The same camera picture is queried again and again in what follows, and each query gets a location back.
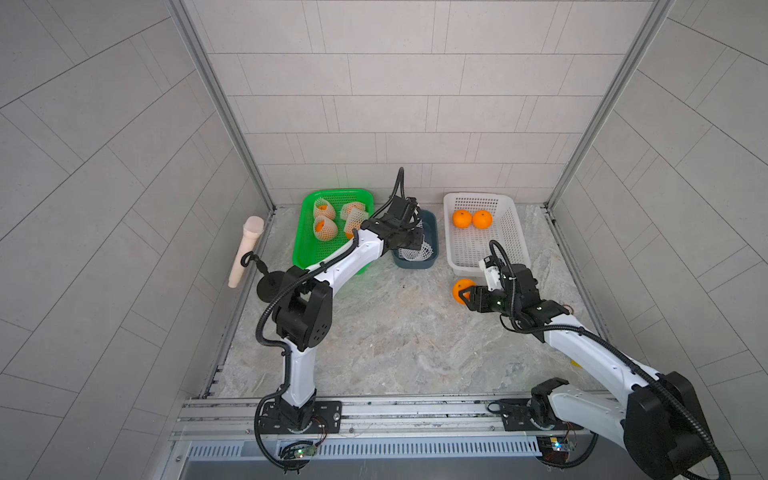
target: beige microphone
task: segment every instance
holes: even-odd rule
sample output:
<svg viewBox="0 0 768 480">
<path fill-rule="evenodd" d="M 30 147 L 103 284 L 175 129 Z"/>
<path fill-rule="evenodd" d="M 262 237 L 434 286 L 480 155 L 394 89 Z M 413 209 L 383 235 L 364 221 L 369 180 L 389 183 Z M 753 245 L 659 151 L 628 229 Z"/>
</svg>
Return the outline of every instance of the beige microphone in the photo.
<svg viewBox="0 0 768 480">
<path fill-rule="evenodd" d="M 256 246 L 256 240 L 259 240 L 262 233 L 264 233 L 264 220 L 261 217 L 248 217 L 248 220 L 243 225 L 243 239 L 240 241 L 240 248 L 237 249 L 235 261 L 232 263 L 230 288 L 237 288 L 237 285 L 240 284 L 243 272 L 245 272 L 245 267 L 240 265 L 240 259 L 246 253 L 253 251 L 253 247 Z"/>
</svg>

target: mounting plate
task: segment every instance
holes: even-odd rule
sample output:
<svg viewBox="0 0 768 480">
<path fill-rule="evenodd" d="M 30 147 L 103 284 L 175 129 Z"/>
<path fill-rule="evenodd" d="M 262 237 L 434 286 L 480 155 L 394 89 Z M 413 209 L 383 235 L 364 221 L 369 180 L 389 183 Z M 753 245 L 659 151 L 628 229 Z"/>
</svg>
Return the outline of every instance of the mounting plate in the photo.
<svg viewBox="0 0 768 480">
<path fill-rule="evenodd" d="M 333 417 L 338 413 L 338 419 L 334 420 Z M 312 415 L 320 418 L 325 425 L 325 433 L 339 433 L 339 426 L 341 425 L 341 402 L 334 401 L 315 401 L 315 409 L 312 411 Z M 306 433 L 306 434 L 320 434 L 323 433 L 317 422 L 310 422 L 310 426 L 304 432 L 292 432 L 288 429 L 285 422 L 280 419 L 280 414 L 277 411 L 275 402 L 270 402 L 266 405 L 263 414 L 259 417 L 260 431 L 263 435 L 269 434 L 283 434 L 283 433 Z"/>
</svg>

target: orange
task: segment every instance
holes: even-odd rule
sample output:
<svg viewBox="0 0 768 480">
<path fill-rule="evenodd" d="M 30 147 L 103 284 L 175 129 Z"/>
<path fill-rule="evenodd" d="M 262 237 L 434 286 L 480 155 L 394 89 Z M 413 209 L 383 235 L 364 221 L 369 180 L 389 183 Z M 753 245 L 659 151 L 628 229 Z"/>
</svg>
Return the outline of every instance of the orange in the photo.
<svg viewBox="0 0 768 480">
<path fill-rule="evenodd" d="M 457 210 L 453 213 L 453 225 L 457 228 L 469 227 L 472 215 L 467 210 Z"/>
<path fill-rule="evenodd" d="M 475 282 L 471 281 L 469 278 L 462 278 L 461 280 L 456 282 L 456 284 L 453 286 L 453 290 L 452 290 L 453 299 L 461 303 L 462 305 L 464 305 L 464 302 L 462 302 L 462 299 L 458 297 L 458 293 L 464 290 L 465 288 L 469 288 L 470 286 L 474 286 L 474 285 L 475 285 Z M 464 298 L 469 300 L 469 292 L 464 294 Z"/>
<path fill-rule="evenodd" d="M 472 224 L 480 230 L 490 227 L 491 223 L 493 223 L 493 217 L 485 210 L 477 211 L 472 215 Z"/>
</svg>

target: robotic arm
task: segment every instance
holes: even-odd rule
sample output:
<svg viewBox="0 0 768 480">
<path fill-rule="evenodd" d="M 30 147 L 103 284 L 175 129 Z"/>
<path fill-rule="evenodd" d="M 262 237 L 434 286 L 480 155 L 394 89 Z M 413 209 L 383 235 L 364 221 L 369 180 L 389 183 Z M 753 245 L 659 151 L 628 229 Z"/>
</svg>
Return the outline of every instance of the robotic arm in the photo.
<svg viewBox="0 0 768 480">
<path fill-rule="evenodd" d="M 333 297 L 355 273 L 388 250 L 421 247 L 423 233 L 417 227 L 420 210 L 415 198 L 405 197 L 400 169 L 389 201 L 364 222 L 361 230 L 343 247 L 308 269 L 291 267 L 285 273 L 267 274 L 257 287 L 269 302 L 259 319 L 256 338 L 265 346 L 283 349 L 284 380 L 277 392 L 264 396 L 257 406 L 254 430 L 264 456 L 285 471 L 298 471 L 306 461 L 274 458 L 264 447 L 260 429 L 264 406 L 270 400 L 280 422 L 292 432 L 305 432 L 315 410 L 314 363 L 316 347 L 332 322 Z M 677 475 L 700 478 L 687 470 L 712 456 L 720 479 L 730 478 L 722 455 L 715 447 L 693 386 L 682 375 L 666 375 L 624 355 L 616 347 L 587 330 L 575 316 L 553 300 L 542 300 L 537 280 L 521 264 L 511 263 L 502 246 L 492 240 L 491 255 L 481 260 L 487 286 L 470 286 L 459 297 L 472 311 L 499 313 L 502 326 L 511 332 L 532 334 L 539 341 L 573 359 L 613 395 L 615 401 L 593 396 L 563 379 L 549 379 L 531 391 L 525 415 L 542 429 L 556 422 L 572 422 L 604 436 L 626 449 L 651 478 Z M 241 263 L 247 265 L 247 257 Z M 273 288 L 262 288 L 272 283 Z M 263 328 L 272 316 L 281 340 L 265 339 Z M 511 327 L 505 324 L 508 318 Z M 570 468 L 586 457 L 564 464 Z"/>
</svg>

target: black stand base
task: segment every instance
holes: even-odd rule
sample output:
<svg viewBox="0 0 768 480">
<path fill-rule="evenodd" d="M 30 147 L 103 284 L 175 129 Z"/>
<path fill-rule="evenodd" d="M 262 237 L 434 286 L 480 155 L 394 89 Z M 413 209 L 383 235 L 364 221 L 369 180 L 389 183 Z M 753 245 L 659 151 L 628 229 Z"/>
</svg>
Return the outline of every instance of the black stand base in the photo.
<svg viewBox="0 0 768 480">
<path fill-rule="evenodd" d="M 528 407 L 527 399 L 502 399 L 497 400 L 498 413 L 502 416 L 505 432 L 540 432 L 546 431 L 549 425 L 541 425 L 539 428 L 531 421 L 531 409 Z M 571 430 L 581 430 L 580 425 L 571 423 Z M 555 421 L 552 430 L 568 430 L 569 427 L 560 420 Z"/>
<path fill-rule="evenodd" d="M 325 425 L 325 433 L 339 433 L 341 402 L 316 401 L 312 416 L 319 418 L 321 423 Z M 289 429 L 289 425 L 284 419 L 280 418 L 280 412 L 275 402 L 270 402 L 264 407 L 264 412 L 259 417 L 259 427 L 262 435 L 269 435 L 270 433 L 296 433 Z M 321 434 L 323 433 L 323 428 L 320 428 L 317 422 L 310 422 L 310 426 L 302 433 Z"/>
</svg>

